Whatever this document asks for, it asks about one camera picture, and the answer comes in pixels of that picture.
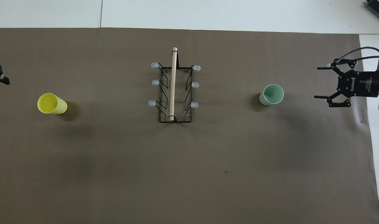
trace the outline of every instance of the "wooden rod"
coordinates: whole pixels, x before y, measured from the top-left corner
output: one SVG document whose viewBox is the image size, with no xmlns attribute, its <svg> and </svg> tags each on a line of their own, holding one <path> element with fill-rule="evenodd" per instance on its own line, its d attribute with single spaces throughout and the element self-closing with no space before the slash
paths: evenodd
<svg viewBox="0 0 379 224">
<path fill-rule="evenodd" d="M 169 120 L 174 120 L 174 95 L 175 95 L 175 70 L 177 69 L 177 48 L 173 47 L 173 59 L 171 65 L 171 84 L 170 84 L 170 115 Z"/>
</svg>

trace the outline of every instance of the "cup rim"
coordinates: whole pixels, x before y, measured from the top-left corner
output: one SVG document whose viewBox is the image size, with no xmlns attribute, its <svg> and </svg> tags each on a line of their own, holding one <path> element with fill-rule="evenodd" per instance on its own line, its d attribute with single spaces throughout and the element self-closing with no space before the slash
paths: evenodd
<svg viewBox="0 0 379 224">
<path fill-rule="evenodd" d="M 280 100 L 279 102 L 271 103 L 270 101 L 268 101 L 268 100 L 265 98 L 264 92 L 265 92 L 266 88 L 268 88 L 269 86 L 277 86 L 277 87 L 279 87 L 279 88 L 281 89 L 281 91 L 282 91 L 282 98 L 281 98 L 281 100 Z M 280 102 L 282 102 L 283 97 L 285 96 L 285 92 L 283 91 L 283 88 L 280 87 L 280 85 L 277 85 L 277 84 L 270 84 L 270 85 L 266 86 L 266 87 L 264 88 L 262 94 L 263 94 L 263 98 L 265 99 L 265 101 L 267 101 L 267 102 L 270 103 L 270 104 L 279 104 Z"/>
<path fill-rule="evenodd" d="M 57 100 L 57 106 L 55 106 L 55 108 L 54 108 L 51 112 L 45 113 L 45 112 L 43 112 L 42 110 L 40 110 L 39 104 L 40 104 L 40 99 L 41 99 L 44 95 L 48 95 L 48 94 L 51 94 L 51 95 Z M 44 93 L 44 94 L 41 95 L 41 96 L 39 97 L 39 99 L 37 100 L 37 108 L 38 108 L 39 111 L 40 111 L 41 113 L 43 113 L 43 114 L 50 114 L 50 113 L 54 112 L 54 111 L 57 109 L 57 107 L 58 107 L 58 98 L 57 98 L 57 96 L 56 96 L 55 94 L 53 94 L 53 93 L 50 93 L 50 92 Z"/>
</svg>

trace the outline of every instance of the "table surface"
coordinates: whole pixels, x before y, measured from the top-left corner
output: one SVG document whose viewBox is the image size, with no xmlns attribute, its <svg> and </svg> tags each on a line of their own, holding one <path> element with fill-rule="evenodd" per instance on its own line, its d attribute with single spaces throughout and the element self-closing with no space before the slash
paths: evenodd
<svg viewBox="0 0 379 224">
<path fill-rule="evenodd" d="M 175 1 L 189 8 L 189 19 L 171 20 L 171 1 L 75 0 L 38 2 L 0 0 L 0 27 L 150 27 L 207 30 L 354 33 L 361 46 L 379 47 L 379 19 L 364 1 Z M 363 51 L 363 56 L 371 52 Z M 373 69 L 374 60 L 364 61 Z M 368 98 L 376 181 L 379 194 L 379 111 L 377 99 Z"/>
<path fill-rule="evenodd" d="M 171 45 L 181 66 L 202 66 L 190 124 L 159 123 L 147 104 L 149 65 L 171 63 Z M 354 34 L 0 29 L 15 74 L 0 84 L 0 223 L 378 222 L 366 99 L 313 98 L 337 84 L 316 58 L 358 46 Z M 285 98 L 261 105 L 271 83 Z M 39 112 L 45 92 L 67 112 Z"/>
</svg>

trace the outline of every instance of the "cable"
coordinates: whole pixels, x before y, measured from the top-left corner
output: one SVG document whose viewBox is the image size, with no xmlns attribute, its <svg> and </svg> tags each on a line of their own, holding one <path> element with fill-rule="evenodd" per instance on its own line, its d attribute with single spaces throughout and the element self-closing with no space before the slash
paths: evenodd
<svg viewBox="0 0 379 224">
<path fill-rule="evenodd" d="M 368 56 L 368 57 L 360 57 L 360 58 L 356 58 L 356 59 L 352 59 L 352 60 L 348 60 L 348 61 L 346 61 L 346 62 L 336 63 L 336 64 L 337 64 L 337 65 L 343 65 L 343 64 L 346 64 L 346 63 L 349 63 L 349 62 L 360 61 L 360 60 L 369 59 L 369 58 L 379 58 L 379 55 L 376 55 L 376 56 Z"/>
<path fill-rule="evenodd" d="M 376 47 L 360 47 L 360 48 L 357 48 L 357 49 L 354 49 L 350 52 L 348 52 L 347 54 L 343 55 L 342 57 L 340 57 L 337 61 L 336 61 L 336 64 L 337 65 L 343 65 L 343 64 L 346 64 L 348 63 L 349 61 L 346 61 L 346 62 L 343 62 L 343 63 L 340 63 L 340 60 L 342 60 L 344 57 L 346 57 L 347 55 L 355 52 L 355 51 L 359 51 L 359 50 L 362 50 L 362 49 L 372 49 L 372 50 L 375 50 L 379 53 L 379 49 L 377 49 Z M 357 58 L 357 59 L 353 59 L 353 60 L 350 60 L 351 62 L 353 61 L 359 61 L 359 60 L 364 60 L 364 59 L 368 59 L 368 58 L 379 58 L 379 55 L 378 56 L 370 56 L 370 57 L 362 57 L 362 58 Z M 377 71 L 379 71 L 379 60 L 377 61 L 377 68 L 376 68 Z"/>
</svg>

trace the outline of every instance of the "brown paper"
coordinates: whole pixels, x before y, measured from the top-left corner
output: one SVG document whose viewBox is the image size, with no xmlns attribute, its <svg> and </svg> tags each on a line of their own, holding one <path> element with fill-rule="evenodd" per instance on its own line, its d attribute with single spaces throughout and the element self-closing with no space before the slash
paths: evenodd
<svg viewBox="0 0 379 224">
<path fill-rule="evenodd" d="M 172 47 L 202 67 L 189 124 L 147 104 L 150 64 L 171 66 Z M 379 223 L 365 98 L 313 98 L 337 86 L 316 68 L 357 47 L 350 34 L 0 29 L 0 223 Z M 268 84 L 278 105 L 258 101 Z M 65 114 L 38 111 L 46 92 Z"/>
</svg>

